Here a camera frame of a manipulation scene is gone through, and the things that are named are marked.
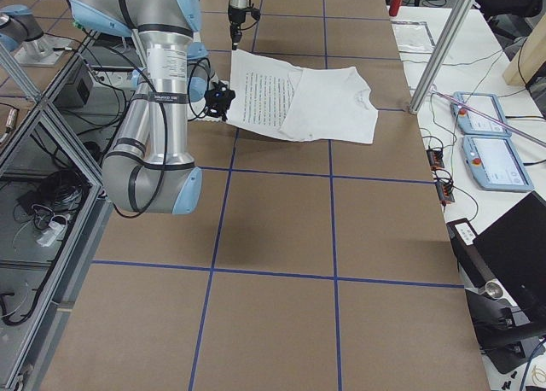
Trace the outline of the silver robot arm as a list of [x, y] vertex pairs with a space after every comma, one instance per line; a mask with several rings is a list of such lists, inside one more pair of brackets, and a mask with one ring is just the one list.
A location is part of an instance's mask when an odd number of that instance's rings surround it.
[[188, 111], [209, 88], [194, 84], [206, 51], [193, 43], [200, 0], [69, 0], [82, 27], [139, 38], [144, 69], [114, 143], [102, 163], [110, 200], [133, 213], [192, 213], [202, 170], [187, 150]]
[[251, 0], [229, 0], [227, 14], [232, 50], [238, 49], [242, 39], [242, 26], [247, 19], [247, 14], [252, 10]]

